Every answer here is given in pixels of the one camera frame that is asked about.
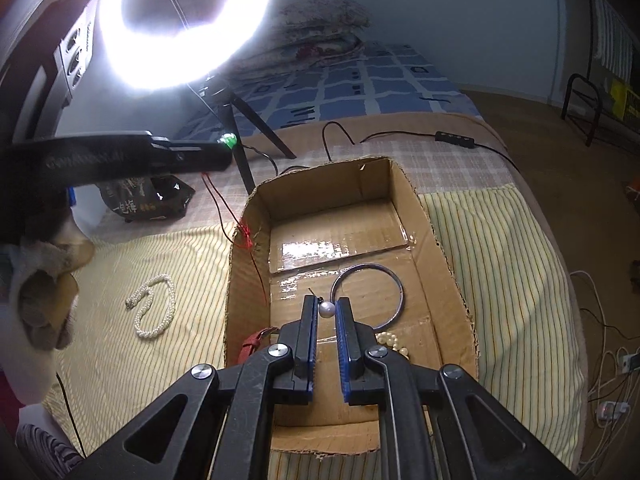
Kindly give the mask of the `gloved left hand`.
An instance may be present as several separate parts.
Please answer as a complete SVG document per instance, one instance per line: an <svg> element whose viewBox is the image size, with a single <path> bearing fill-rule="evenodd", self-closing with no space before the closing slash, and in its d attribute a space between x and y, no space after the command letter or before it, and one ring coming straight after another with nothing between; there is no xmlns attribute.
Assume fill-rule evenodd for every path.
<svg viewBox="0 0 640 480"><path fill-rule="evenodd" d="M55 352L74 334L74 273L94 255L72 207L1 219L1 375L19 404L41 402L55 380Z"/></svg>

